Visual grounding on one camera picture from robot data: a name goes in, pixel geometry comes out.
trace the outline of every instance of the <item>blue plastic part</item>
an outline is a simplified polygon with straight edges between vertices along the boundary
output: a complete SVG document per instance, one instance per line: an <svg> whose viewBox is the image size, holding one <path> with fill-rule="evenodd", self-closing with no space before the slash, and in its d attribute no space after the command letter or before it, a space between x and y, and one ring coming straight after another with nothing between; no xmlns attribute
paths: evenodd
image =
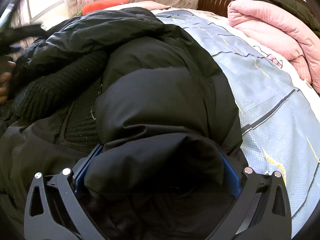
<svg viewBox="0 0 320 240"><path fill-rule="evenodd" d="M16 53L22 50L22 46L19 45L11 45L10 46L10 53Z"/></svg>
<svg viewBox="0 0 320 240"><path fill-rule="evenodd" d="M232 165L229 163L227 157L220 152L223 166L224 166L224 174L223 179L227 185L227 189L229 194L238 198L241 193L241 178L238 176L237 172L234 170Z"/></svg>
<svg viewBox="0 0 320 240"><path fill-rule="evenodd" d="M99 155L103 149L102 144L98 144L92 152L89 154L87 159L82 163L82 165L79 167L77 171L75 171L75 174L73 176L73 186L74 186L74 192L75 194L77 192L80 192L82 188L84 187L84 176L87 172L87 169L89 167L90 161L95 156Z"/></svg>

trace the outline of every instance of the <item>light blue bedsheet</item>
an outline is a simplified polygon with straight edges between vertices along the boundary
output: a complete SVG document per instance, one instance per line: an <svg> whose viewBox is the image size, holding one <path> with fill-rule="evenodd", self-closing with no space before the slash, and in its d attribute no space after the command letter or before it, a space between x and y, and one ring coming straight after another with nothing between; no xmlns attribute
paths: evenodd
<svg viewBox="0 0 320 240"><path fill-rule="evenodd" d="M223 27L185 10L157 17L186 30L225 73L239 107L241 148L249 165L257 173L280 171L284 176L293 237L320 199L320 123L309 102L286 72ZM252 214L240 231L247 228Z"/></svg>

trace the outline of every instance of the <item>ribbed knit fabric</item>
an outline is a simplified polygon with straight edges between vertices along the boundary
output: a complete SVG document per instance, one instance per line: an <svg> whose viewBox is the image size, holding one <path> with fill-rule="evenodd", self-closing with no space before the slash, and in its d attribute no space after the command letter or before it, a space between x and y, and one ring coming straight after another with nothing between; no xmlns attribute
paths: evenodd
<svg viewBox="0 0 320 240"><path fill-rule="evenodd" d="M68 25L78 20L80 17L73 17L71 19L65 20L58 25L52 27L47 31L47 36L51 36L55 32L61 31L66 28ZM29 84L31 81L35 80L39 76L49 75L51 73L55 73L64 65L54 65L51 68L44 68L40 71L38 69L30 69L28 67L29 60L36 53L37 49L40 49L45 45L43 37L37 38L28 48L19 52L19 57L15 61L16 68L13 71L13 77L10 81L10 89L9 89L9 97L12 98L15 96L16 92L21 89L22 86Z"/></svg>
<svg viewBox="0 0 320 240"><path fill-rule="evenodd" d="M12 112L11 112L12 103L13 103L13 100L9 100L4 105L0 106L0 122L12 116Z"/></svg>
<svg viewBox="0 0 320 240"><path fill-rule="evenodd" d="M98 78L75 100L64 133L68 142L86 146L88 152L100 143L94 112L96 98L101 93L100 80Z"/></svg>
<svg viewBox="0 0 320 240"><path fill-rule="evenodd" d="M48 117L101 76L107 61L108 54L97 50L56 73L32 81L16 95L13 113L30 121Z"/></svg>

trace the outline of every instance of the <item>patterned bed sheet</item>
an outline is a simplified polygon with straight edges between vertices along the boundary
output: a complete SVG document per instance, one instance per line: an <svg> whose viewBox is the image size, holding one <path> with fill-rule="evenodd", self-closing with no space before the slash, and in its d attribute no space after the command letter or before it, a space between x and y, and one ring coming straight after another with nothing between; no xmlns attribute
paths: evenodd
<svg viewBox="0 0 320 240"><path fill-rule="evenodd" d="M181 9L159 12L153 13L192 35L225 73L239 108L241 148L257 173L282 173L294 237L320 199L319 96L286 59L225 19ZM248 227L259 197L238 232Z"/></svg>

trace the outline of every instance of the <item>black puffer jacket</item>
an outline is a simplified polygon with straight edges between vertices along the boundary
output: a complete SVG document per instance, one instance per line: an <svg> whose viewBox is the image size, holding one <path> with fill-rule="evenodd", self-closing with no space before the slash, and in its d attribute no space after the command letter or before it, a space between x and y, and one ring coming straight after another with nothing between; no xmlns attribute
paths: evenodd
<svg viewBox="0 0 320 240"><path fill-rule="evenodd" d="M87 209L107 236L205 239L234 200L218 148L247 166L238 108L210 54L180 27L129 8L76 18L25 55L0 138L0 204L11 220L23 224L36 172L72 167L98 136L104 149L85 186L100 198Z"/></svg>

